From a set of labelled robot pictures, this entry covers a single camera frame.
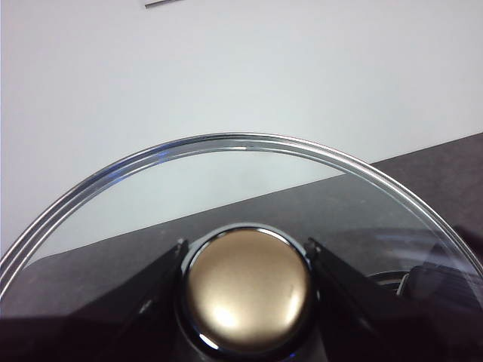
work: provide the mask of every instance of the stainless steel rim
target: stainless steel rim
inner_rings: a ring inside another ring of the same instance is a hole
[[[460,236],[424,201],[369,164],[327,146],[293,137],[265,133],[214,133],[162,143],[116,161],[94,173],[55,201],[20,235],[0,261],[0,300],[12,280],[50,233],[93,197],[146,168],[190,155],[209,152],[276,152],[317,161],[372,183],[406,206],[426,216],[452,240],[483,277],[483,266]]]

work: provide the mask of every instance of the round knob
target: round knob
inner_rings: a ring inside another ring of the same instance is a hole
[[[186,301],[206,343],[239,353],[270,351],[299,329],[309,273],[283,237],[234,229],[209,241],[188,271]]]

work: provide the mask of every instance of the gold knob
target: gold knob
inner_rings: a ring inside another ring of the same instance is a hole
[[[212,347],[270,351],[300,327],[309,273],[300,254],[273,232],[233,229],[218,235],[188,273],[188,310]]]

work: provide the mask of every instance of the white wall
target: white wall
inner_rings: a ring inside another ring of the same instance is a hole
[[[197,133],[376,161],[483,130],[483,2],[2,2],[2,252],[81,179]]]

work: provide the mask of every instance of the glass lid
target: glass lid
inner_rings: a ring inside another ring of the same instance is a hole
[[[316,143],[219,133],[123,158],[59,198],[2,258],[1,317],[75,314],[173,248],[239,228],[282,235],[307,260],[313,241],[399,299],[483,305],[478,260],[397,181]]]

